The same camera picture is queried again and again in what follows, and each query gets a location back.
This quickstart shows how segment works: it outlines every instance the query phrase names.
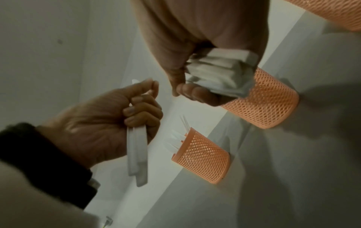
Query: dark sleeve cuff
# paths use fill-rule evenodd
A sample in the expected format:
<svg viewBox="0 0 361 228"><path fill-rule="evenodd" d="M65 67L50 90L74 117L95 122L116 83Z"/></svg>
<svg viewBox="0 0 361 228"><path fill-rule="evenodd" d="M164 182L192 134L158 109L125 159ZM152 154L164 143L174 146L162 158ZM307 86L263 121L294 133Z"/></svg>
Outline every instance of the dark sleeve cuff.
<svg viewBox="0 0 361 228"><path fill-rule="evenodd" d="M92 173L55 147L35 127L21 123L0 132L0 159L21 170L45 193L84 209L97 190Z"/></svg>

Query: desk organizer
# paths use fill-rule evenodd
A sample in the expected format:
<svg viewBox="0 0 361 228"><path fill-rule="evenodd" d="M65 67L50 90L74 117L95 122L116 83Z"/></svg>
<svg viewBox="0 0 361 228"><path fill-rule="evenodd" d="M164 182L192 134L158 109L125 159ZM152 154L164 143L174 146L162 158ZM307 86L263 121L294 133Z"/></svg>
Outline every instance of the desk organizer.
<svg viewBox="0 0 361 228"><path fill-rule="evenodd" d="M228 171L230 157L228 152L190 128L180 149L173 155L172 161L206 181L217 184Z"/></svg>
<svg viewBox="0 0 361 228"><path fill-rule="evenodd" d="M360 0L286 0L348 30L361 30Z"/></svg>
<svg viewBox="0 0 361 228"><path fill-rule="evenodd" d="M222 107L259 128L274 127L297 107L298 93L259 68L255 81L247 98L233 100Z"/></svg>

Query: cylindrical container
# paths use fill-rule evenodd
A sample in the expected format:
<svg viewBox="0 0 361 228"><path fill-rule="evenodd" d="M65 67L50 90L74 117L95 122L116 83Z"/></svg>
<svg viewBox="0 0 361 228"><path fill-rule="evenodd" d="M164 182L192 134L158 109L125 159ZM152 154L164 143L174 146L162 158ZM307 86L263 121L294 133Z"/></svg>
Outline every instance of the cylindrical container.
<svg viewBox="0 0 361 228"><path fill-rule="evenodd" d="M193 128L172 161L212 184L223 179L230 164L228 152Z"/></svg>
<svg viewBox="0 0 361 228"><path fill-rule="evenodd" d="M351 31L361 30L360 0L286 0Z"/></svg>
<svg viewBox="0 0 361 228"><path fill-rule="evenodd" d="M247 98L236 99L222 107L259 128L274 127L297 107L298 93L259 68L255 81Z"/></svg>

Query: skin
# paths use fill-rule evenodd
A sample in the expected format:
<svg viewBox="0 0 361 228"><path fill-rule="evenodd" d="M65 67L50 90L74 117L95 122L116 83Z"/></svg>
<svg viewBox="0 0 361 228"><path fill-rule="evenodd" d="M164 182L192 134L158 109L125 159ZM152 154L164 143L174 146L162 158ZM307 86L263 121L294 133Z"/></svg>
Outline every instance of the skin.
<svg viewBox="0 0 361 228"><path fill-rule="evenodd" d="M115 89L65 110L37 130L89 169L126 155L127 127L146 125L148 143L152 141L163 117L155 101L158 90L152 79Z"/></svg>
<svg viewBox="0 0 361 228"><path fill-rule="evenodd" d="M173 95L212 106L233 98L185 84L184 65L202 47L250 50L261 60L269 0L132 0L143 37L167 74Z"/></svg>

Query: orange mesh cylinder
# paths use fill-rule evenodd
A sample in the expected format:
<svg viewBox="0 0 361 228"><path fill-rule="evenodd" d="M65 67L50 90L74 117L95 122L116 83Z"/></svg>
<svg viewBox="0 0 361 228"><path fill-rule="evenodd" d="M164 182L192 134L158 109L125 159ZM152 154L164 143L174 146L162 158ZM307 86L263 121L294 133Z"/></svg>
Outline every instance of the orange mesh cylinder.
<svg viewBox="0 0 361 228"><path fill-rule="evenodd" d="M361 30L360 0L286 0L351 31Z"/></svg>
<svg viewBox="0 0 361 228"><path fill-rule="evenodd" d="M212 184L223 179L230 164L228 152L193 128L172 161Z"/></svg>
<svg viewBox="0 0 361 228"><path fill-rule="evenodd" d="M274 127L297 107L298 93L259 68L255 81L247 98L236 99L222 107L259 128Z"/></svg>

